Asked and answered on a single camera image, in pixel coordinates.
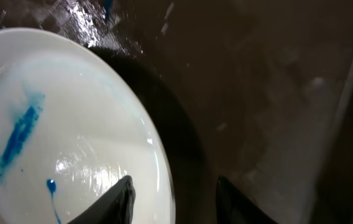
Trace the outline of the white plate two blue marks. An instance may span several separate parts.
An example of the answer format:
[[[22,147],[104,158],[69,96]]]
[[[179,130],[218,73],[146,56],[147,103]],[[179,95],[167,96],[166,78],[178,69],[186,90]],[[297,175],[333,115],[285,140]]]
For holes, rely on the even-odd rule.
[[[0,30],[0,223],[70,223],[131,182],[131,223],[174,223],[166,153],[120,74],[51,32]]]

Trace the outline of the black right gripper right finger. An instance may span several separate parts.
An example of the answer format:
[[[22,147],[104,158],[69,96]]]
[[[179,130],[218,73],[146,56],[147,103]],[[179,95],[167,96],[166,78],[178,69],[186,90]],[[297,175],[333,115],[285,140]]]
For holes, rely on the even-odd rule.
[[[216,183],[218,224],[277,224],[223,176]]]

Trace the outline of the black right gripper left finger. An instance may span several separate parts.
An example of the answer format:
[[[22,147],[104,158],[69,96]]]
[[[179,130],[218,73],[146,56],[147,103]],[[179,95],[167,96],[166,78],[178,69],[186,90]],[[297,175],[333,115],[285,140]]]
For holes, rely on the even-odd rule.
[[[132,177],[126,175],[68,224],[131,224],[134,202]]]

